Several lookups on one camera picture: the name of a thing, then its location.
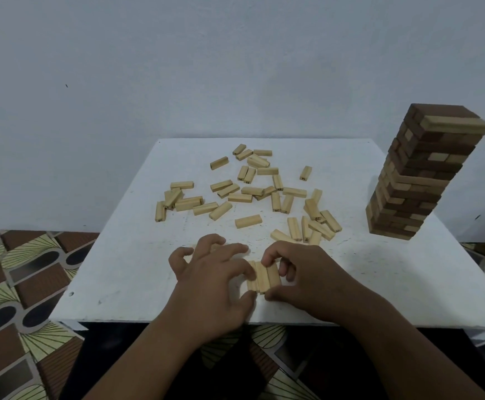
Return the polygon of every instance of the left hand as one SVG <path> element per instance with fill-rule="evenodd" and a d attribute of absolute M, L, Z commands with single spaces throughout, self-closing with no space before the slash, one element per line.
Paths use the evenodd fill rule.
<path fill-rule="evenodd" d="M 247 291 L 232 303 L 227 286 L 230 279 L 241 274 L 251 281 L 256 278 L 246 260 L 232 259 L 235 254 L 246 253 L 248 246 L 224 246 L 225 242 L 217 234 L 206 235 L 199 239 L 196 249 L 176 248 L 168 259 L 178 282 L 159 319 L 190 350 L 237 329 L 253 309 L 256 292 Z M 213 244 L 220 246 L 211 253 Z M 187 263 L 183 257 L 193 252 Z"/>

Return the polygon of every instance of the stack of blocks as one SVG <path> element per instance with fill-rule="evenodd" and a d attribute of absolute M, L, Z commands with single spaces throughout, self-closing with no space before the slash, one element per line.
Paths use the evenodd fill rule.
<path fill-rule="evenodd" d="M 370 232 L 413 237 L 484 134 L 463 106 L 411 104 L 366 207 Z"/>

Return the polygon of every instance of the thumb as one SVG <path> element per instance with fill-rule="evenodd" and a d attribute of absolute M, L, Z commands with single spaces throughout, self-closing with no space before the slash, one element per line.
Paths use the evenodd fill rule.
<path fill-rule="evenodd" d="M 265 299 L 268 301 L 287 302 L 295 306 L 297 301 L 296 287 L 274 286 L 265 292 Z"/>
<path fill-rule="evenodd" d="M 257 298 L 257 292 L 247 291 L 240 299 L 233 303 L 231 307 L 231 313 L 233 315 L 233 329 L 239 328 L 242 323 L 248 318 L 253 310 L 255 299 Z"/>

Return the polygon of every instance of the forearm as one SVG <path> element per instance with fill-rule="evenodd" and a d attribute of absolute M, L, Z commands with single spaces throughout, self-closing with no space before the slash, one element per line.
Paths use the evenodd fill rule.
<path fill-rule="evenodd" d="M 485 392 L 380 296 L 345 327 L 357 338 L 392 399 L 485 399 Z"/>
<path fill-rule="evenodd" d="M 160 399 L 193 348 L 161 319 L 149 324 L 85 397 L 85 400 Z"/>

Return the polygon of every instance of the table top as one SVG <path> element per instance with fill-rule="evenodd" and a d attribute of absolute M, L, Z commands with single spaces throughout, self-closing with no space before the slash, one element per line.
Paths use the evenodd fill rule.
<path fill-rule="evenodd" d="M 245 161 L 232 151 L 270 149 L 285 187 L 323 190 L 320 210 L 328 209 L 343 230 L 320 247 L 353 277 L 388 299 L 412 324 L 427 327 L 485 328 L 485 275 L 431 214 L 416 236 L 402 241 L 368 231 L 365 207 L 385 155 L 369 139 L 161 139 L 146 158 L 126 194 L 86 257 L 78 274 L 52 312 L 58 321 L 147 322 L 163 309 L 176 284 L 168 256 L 179 246 L 218 233 L 227 242 L 250 247 L 246 256 L 259 260 L 273 240 L 270 232 L 288 234 L 287 217 L 305 215 L 304 200 L 295 198 L 290 215 L 272 212 L 271 200 L 233 202 L 233 209 L 213 222 L 207 214 L 167 211 L 154 222 L 155 204 L 175 181 L 194 181 L 186 197 L 203 195 L 206 203 L 222 202 L 209 186 L 233 180 Z M 209 163 L 228 156 L 214 171 Z M 312 166 L 308 181 L 299 180 Z M 271 175 L 256 175 L 252 187 L 272 185 Z M 237 229 L 234 219 L 260 214 L 263 223 Z M 232 283 L 237 293 L 246 283 Z M 249 322 L 324 324 L 285 303 L 257 298 Z"/>

